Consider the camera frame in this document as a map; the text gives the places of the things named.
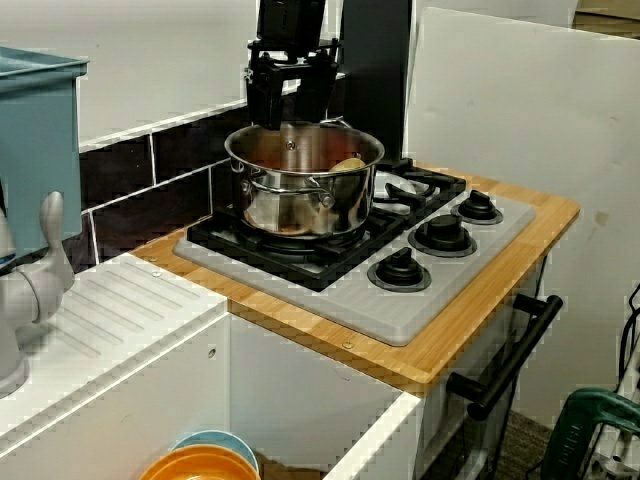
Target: wooden countertop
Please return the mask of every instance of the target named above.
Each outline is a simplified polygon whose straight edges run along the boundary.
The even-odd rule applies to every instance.
[[[131,253],[228,297],[229,311],[246,320],[422,396],[573,223],[580,207],[555,195],[451,169],[420,166],[463,177],[467,188],[529,203],[536,218],[405,347],[390,347],[175,256],[172,249],[184,229]]]

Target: black knob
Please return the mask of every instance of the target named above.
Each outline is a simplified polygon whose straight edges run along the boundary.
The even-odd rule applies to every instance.
[[[498,216],[489,195],[472,190],[469,198],[460,204],[458,213],[473,220],[493,220]]]
[[[440,215],[422,224],[415,232],[416,241],[433,250],[458,252],[471,246],[469,232],[456,215]]]
[[[424,278],[424,269],[411,257],[405,247],[382,260],[376,269],[377,277],[389,285],[417,285]]]

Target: faucet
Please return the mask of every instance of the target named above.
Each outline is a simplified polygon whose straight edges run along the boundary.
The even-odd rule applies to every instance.
[[[46,255],[0,277],[0,398],[15,392],[29,377],[16,331],[51,318],[64,292],[73,286],[73,269],[62,247],[62,212],[62,194],[49,194],[40,206],[40,228],[49,246]]]

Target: green tool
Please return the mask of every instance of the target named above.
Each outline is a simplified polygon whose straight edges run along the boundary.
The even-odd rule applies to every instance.
[[[640,406],[600,388],[573,392],[547,445],[542,480],[577,479],[593,433],[601,423],[640,436]]]

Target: blue bowl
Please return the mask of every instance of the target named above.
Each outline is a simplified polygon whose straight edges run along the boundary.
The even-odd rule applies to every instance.
[[[259,472],[258,461],[249,446],[235,435],[220,430],[205,430],[189,435],[187,438],[178,443],[174,450],[190,445],[218,445],[228,448],[236,452],[238,455],[247,460],[256,472]]]

